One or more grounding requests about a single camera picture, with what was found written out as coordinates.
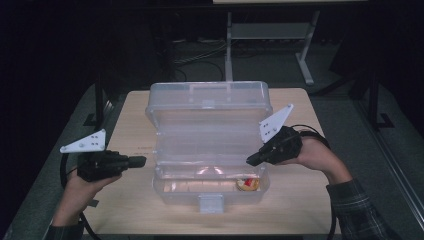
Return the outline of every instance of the dark background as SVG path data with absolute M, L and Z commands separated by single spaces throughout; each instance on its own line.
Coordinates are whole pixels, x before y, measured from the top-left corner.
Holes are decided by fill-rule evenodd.
M 0 236 L 89 86 L 100 81 L 112 101 L 120 93 L 148 89 L 154 82 L 171 79 L 172 53 L 166 38 L 196 41 L 198 37 L 225 37 L 225 12 L 176 14 L 167 10 L 159 11 L 165 14 L 147 14 L 139 9 L 157 2 L 0 3 Z M 193 1 L 172 2 L 190 5 Z M 323 8 L 314 42 L 338 44 L 348 35 L 331 70 L 348 76 L 363 67 L 376 69 L 380 82 L 424 136 L 420 41 L 424 8 L 415 1 L 381 2 L 384 4 L 370 1 L 369 6 L 359 8 Z M 299 17 L 299 12 L 290 11 L 284 16 Z M 238 14 L 246 19 L 246 13 Z M 250 9 L 249 16 L 254 15 Z M 261 20 L 281 18 L 281 13 L 277 10 L 268 17 Z

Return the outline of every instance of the plaid sleeve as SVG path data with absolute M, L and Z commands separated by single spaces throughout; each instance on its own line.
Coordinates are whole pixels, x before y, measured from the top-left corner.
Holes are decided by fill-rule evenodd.
M 80 240 L 84 233 L 84 224 L 79 222 L 74 226 L 50 226 L 45 240 Z
M 328 185 L 343 239 L 401 239 L 384 221 L 360 183 Z

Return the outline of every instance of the wooden table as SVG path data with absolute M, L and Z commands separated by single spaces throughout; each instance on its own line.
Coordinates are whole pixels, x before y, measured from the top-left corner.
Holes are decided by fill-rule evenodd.
M 166 205 L 152 188 L 156 129 L 144 110 L 149 91 L 130 92 L 108 146 L 128 156 L 147 157 L 146 166 L 129 169 L 97 194 L 99 204 L 86 217 L 99 234 L 327 234 L 330 199 L 327 179 L 300 165 L 269 166 L 271 186 L 257 205 L 226 206 L 223 214 L 201 214 L 198 206 Z M 286 125 L 307 124 L 322 131 L 303 89 L 270 89 L 277 111 L 294 109 Z

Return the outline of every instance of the hand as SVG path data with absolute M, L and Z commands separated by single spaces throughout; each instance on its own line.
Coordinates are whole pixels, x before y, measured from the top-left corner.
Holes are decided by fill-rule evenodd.
M 85 210 L 90 201 L 106 185 L 115 182 L 121 176 L 86 182 L 77 175 L 76 170 L 68 176 L 68 183 L 53 216 L 52 226 L 71 226 L 78 224 L 79 214 Z
M 300 164 L 312 170 L 322 171 L 331 185 L 352 180 L 344 163 L 319 140 L 302 137 L 302 144 L 297 158 L 283 161 L 279 165 Z

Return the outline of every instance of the floor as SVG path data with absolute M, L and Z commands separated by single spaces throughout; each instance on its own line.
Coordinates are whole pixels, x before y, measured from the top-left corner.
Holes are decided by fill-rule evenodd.
M 176 71 L 174 81 L 222 81 L 224 79 L 224 55 L 220 51 L 222 41 L 202 41 L 201 43 L 176 42 Z M 315 84 L 306 86 L 294 54 L 302 47 L 302 42 L 254 41 L 239 42 L 234 45 L 234 80 L 264 81 L 269 87 L 300 87 L 309 93 L 316 92 L 340 79 L 329 71 L 329 66 L 337 52 L 338 45 L 313 44 L 307 63 Z M 203 57 L 204 53 L 213 53 Z M 407 178 L 418 199 L 424 199 L 424 140 L 414 130 L 384 87 L 380 86 L 379 112 L 386 113 L 395 128 L 371 130 L 364 118 L 363 109 L 367 97 L 353 101 L 348 96 L 352 83 L 349 82 L 325 96 L 311 97 L 322 129 L 333 150 L 363 184 L 373 203 L 403 239 L 424 239 L 424 226 L 417 221 L 419 213 L 413 210 L 414 201 L 408 200 L 408 192 L 402 190 L 401 181 L 390 167 L 395 163 Z M 55 175 L 60 159 L 59 147 L 89 135 L 93 128 L 83 126 L 86 117 L 95 112 L 93 87 L 80 100 L 61 137 L 40 172 L 37 181 L 22 204 L 11 225 L 11 235 L 5 239 L 41 239 L 50 223 L 61 189 Z M 125 94 L 113 102 L 104 127 L 113 132 L 125 100 Z M 154 236 L 100 236 L 102 239 L 163 239 Z M 325 236 L 303 236 L 305 240 L 323 239 Z

